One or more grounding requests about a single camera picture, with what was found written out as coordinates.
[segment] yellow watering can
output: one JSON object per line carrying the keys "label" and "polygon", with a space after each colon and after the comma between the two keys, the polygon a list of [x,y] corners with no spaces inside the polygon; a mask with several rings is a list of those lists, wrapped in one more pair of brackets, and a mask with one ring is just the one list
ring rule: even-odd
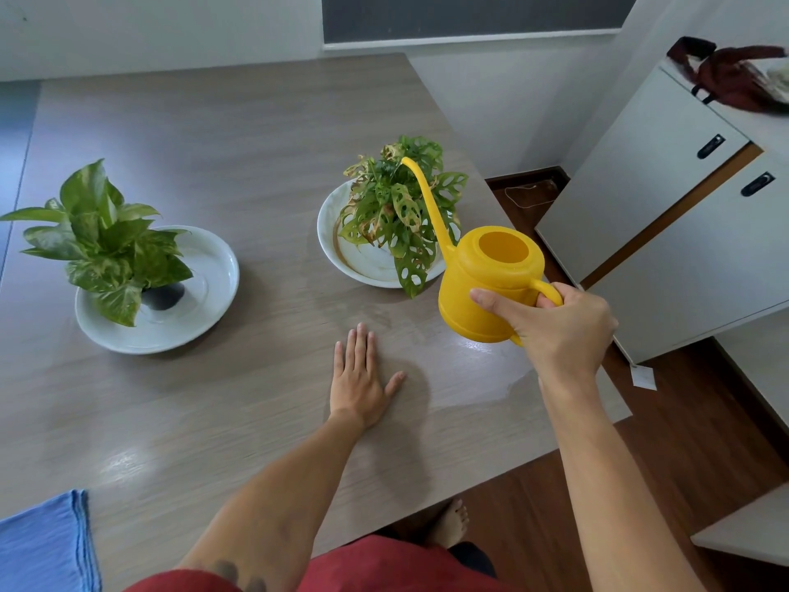
{"label": "yellow watering can", "polygon": [[512,228],[480,227],[466,233],[455,247],[422,170],[411,158],[403,158],[402,163],[419,181],[447,262],[439,290],[441,317],[452,330],[473,341],[501,342],[509,338],[520,345],[521,340],[510,325],[471,301],[468,292],[475,288],[489,289],[524,305],[536,305],[538,294],[542,293],[561,305],[558,291],[540,280],[545,257],[537,243]]}

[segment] forearm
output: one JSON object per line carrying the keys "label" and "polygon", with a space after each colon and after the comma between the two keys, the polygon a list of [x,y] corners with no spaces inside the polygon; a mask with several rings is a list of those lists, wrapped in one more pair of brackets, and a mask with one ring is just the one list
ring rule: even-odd
{"label": "forearm", "polygon": [[[586,388],[583,394],[569,388]],[[702,592],[594,378],[545,388],[593,588]]]}
{"label": "forearm", "polygon": [[363,431],[358,418],[333,414],[304,443],[247,482],[181,566],[216,571],[212,562],[232,561],[242,588],[259,578],[269,592],[295,589]]}

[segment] black cabinet handle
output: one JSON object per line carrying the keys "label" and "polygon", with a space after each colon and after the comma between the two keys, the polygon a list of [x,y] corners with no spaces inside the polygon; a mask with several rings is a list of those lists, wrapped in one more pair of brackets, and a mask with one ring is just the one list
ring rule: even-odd
{"label": "black cabinet handle", "polygon": [[696,157],[703,160],[719,148],[725,140],[726,138],[723,135],[715,135],[715,137],[711,138],[707,144],[696,153]]}
{"label": "black cabinet handle", "polygon": [[745,185],[740,192],[743,194],[743,197],[750,197],[756,191],[760,191],[774,180],[775,177],[772,174],[765,172],[763,175],[754,178],[750,183]]}

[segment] blue cloth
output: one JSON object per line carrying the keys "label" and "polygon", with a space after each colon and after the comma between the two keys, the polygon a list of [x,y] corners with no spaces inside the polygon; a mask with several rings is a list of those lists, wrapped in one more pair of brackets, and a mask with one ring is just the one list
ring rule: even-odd
{"label": "blue cloth", "polygon": [[86,490],[72,490],[0,521],[0,590],[101,591]]}

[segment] gray table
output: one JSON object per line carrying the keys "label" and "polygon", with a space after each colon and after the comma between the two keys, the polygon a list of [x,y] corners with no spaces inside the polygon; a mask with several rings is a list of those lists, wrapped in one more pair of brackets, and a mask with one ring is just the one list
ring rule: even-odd
{"label": "gray table", "polygon": [[[439,141],[447,168],[471,175],[464,229],[508,223],[402,55],[46,82],[20,206],[104,157],[127,199],[230,243],[242,281],[197,342],[113,354],[77,327],[63,266],[17,253],[15,226],[0,283],[0,514],[89,488],[106,590],[171,567],[232,490],[323,421],[332,346],[360,320],[380,333],[383,371],[409,379],[350,458],[316,553],[556,448],[518,347],[454,334],[438,286],[411,301],[321,252],[317,213],[342,170],[401,133]],[[610,415],[628,415],[599,381]]]}

